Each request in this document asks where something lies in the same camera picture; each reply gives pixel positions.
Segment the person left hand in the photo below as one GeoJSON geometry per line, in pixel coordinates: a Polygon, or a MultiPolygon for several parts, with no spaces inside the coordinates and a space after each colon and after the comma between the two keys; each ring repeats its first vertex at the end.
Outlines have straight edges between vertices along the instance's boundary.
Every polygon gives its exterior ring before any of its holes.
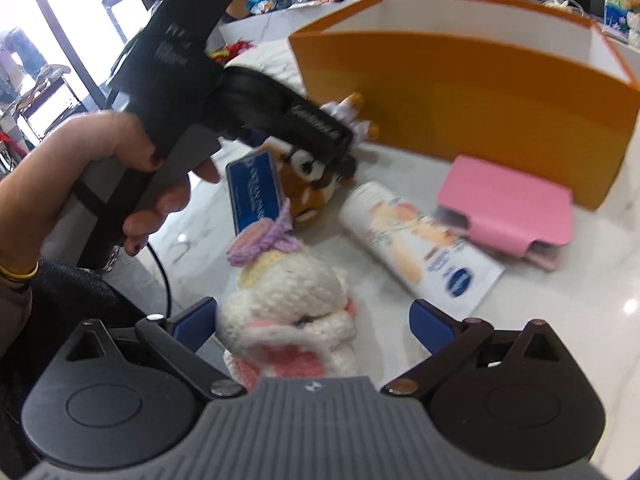
{"type": "Polygon", "coordinates": [[[19,276],[34,272],[73,184],[89,164],[111,157],[143,172],[162,164],[136,116],[101,112],[64,122],[1,181],[3,270],[19,276]]]}

